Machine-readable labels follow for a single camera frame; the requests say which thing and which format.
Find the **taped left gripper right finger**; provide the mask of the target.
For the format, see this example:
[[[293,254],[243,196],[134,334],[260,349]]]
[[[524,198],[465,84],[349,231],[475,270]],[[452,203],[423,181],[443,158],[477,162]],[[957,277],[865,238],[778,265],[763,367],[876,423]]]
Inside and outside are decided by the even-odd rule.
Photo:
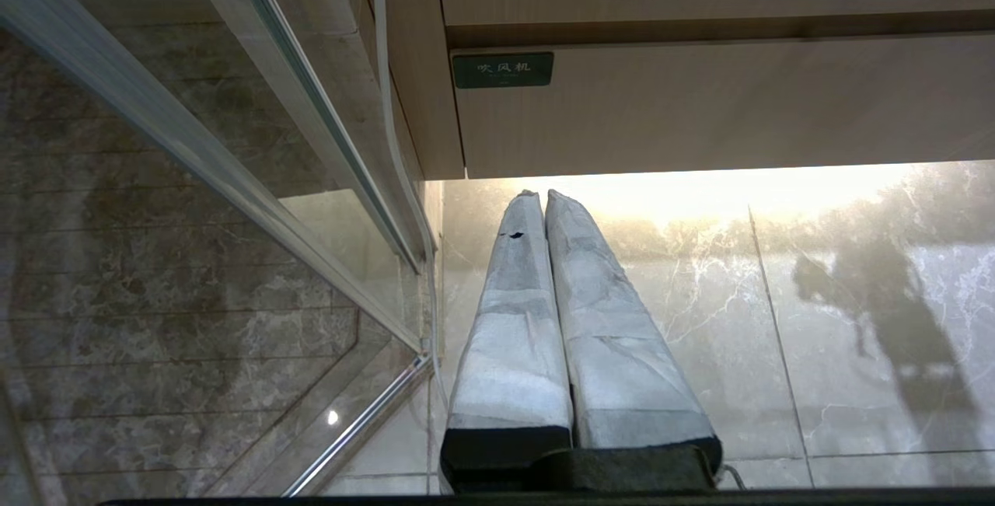
[[[576,199],[550,190],[545,236],[577,445],[692,445],[717,475],[721,439],[594,217]]]

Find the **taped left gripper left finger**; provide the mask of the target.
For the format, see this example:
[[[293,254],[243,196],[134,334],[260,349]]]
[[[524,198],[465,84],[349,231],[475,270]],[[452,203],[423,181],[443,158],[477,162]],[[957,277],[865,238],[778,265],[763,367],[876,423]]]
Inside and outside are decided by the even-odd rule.
[[[543,209],[511,199],[452,388],[440,477],[451,492],[518,492],[572,446],[573,406]]]

